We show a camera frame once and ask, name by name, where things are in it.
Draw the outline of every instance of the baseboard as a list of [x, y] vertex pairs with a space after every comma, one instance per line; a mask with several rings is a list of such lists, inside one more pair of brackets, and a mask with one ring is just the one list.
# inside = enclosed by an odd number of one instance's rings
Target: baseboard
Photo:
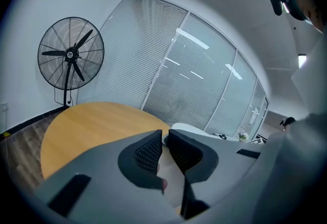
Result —
[[16, 133], [17, 131], [20, 131], [21, 129], [27, 127], [27, 126], [30, 126], [31, 124], [35, 123], [35, 122], [38, 122], [39, 120], [41, 119], [45, 119], [51, 115], [53, 115], [54, 113], [57, 113], [57, 112], [60, 112], [60, 111], [63, 111], [63, 106], [62, 107], [59, 107], [59, 108], [56, 108], [56, 109], [53, 109], [51, 111], [48, 111], [46, 113], [43, 113], [41, 115], [38, 115], [34, 118], [31, 118], [29, 120], [26, 120], [25, 122], [23, 123], [20, 123], [18, 124], [17, 126], [14, 126], [13, 128], [11, 129], [8, 129], [6, 130], [6, 132], [3, 132], [1, 135], [0, 135], [0, 141], [5, 139], [6, 137], [10, 136], [10, 135], [13, 135], [14, 133]]

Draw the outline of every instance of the round table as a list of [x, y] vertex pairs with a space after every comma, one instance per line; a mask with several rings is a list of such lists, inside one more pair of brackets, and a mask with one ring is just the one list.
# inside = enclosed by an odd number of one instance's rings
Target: round table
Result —
[[50, 124], [41, 146], [44, 178], [86, 150], [142, 132], [169, 126], [140, 109], [112, 102], [91, 102], [70, 107]]

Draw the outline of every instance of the black mesh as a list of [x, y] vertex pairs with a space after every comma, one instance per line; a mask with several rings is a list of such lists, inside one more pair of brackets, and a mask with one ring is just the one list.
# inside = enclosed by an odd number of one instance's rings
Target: black mesh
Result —
[[44, 34], [39, 50], [38, 64], [43, 77], [56, 88], [64, 89], [67, 62], [65, 57], [44, 56], [42, 52], [66, 51], [73, 47], [90, 30], [87, 41], [78, 49], [77, 64], [85, 81], [82, 81], [72, 66], [68, 77], [68, 90], [79, 88], [90, 82], [98, 73], [104, 57], [104, 45], [97, 28], [82, 18], [65, 18], [51, 26]]
[[146, 145], [137, 149], [134, 153], [134, 158], [139, 167], [157, 174], [157, 165], [162, 153], [161, 136], [153, 138]]

